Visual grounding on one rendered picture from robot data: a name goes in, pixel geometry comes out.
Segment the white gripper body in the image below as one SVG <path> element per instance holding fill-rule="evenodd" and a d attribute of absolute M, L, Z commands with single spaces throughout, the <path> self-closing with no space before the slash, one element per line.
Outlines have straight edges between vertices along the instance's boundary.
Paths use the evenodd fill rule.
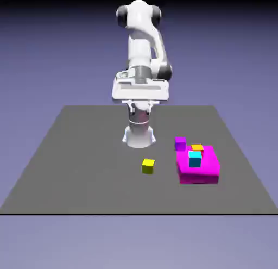
<path fill-rule="evenodd" d="M 115 78 L 112 88 L 114 100 L 133 101 L 167 101 L 169 99 L 169 82 L 152 80 L 136 83 L 135 78 Z"/>

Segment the small purple cube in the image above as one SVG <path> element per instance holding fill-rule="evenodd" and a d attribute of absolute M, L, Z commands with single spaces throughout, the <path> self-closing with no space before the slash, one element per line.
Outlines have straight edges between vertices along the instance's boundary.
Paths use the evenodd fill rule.
<path fill-rule="evenodd" d="M 185 151 L 186 150 L 186 138 L 183 136 L 176 136 L 175 139 L 175 150 Z"/>

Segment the small yellow cube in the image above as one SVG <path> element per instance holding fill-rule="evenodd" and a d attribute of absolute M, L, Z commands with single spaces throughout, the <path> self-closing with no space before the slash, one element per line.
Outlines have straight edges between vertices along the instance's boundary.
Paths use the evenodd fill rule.
<path fill-rule="evenodd" d="M 154 172 L 155 160 L 153 159 L 144 159 L 142 162 L 142 173 L 144 174 L 153 174 Z"/>

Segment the small cyan cube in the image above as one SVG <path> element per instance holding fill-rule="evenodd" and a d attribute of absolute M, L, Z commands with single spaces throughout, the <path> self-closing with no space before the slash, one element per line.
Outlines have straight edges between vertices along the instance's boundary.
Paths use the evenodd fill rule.
<path fill-rule="evenodd" d="M 188 151 L 188 165 L 189 167 L 200 167 L 202 160 L 201 151 Z"/>

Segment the large magenta box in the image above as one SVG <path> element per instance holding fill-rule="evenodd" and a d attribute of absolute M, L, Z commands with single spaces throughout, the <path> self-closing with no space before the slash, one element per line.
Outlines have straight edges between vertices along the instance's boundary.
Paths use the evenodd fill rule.
<path fill-rule="evenodd" d="M 190 167 L 189 150 L 176 151 L 176 166 L 181 185 L 189 184 L 218 184 L 220 176 L 220 162 L 213 146 L 203 146 L 203 156 L 199 167 Z"/>

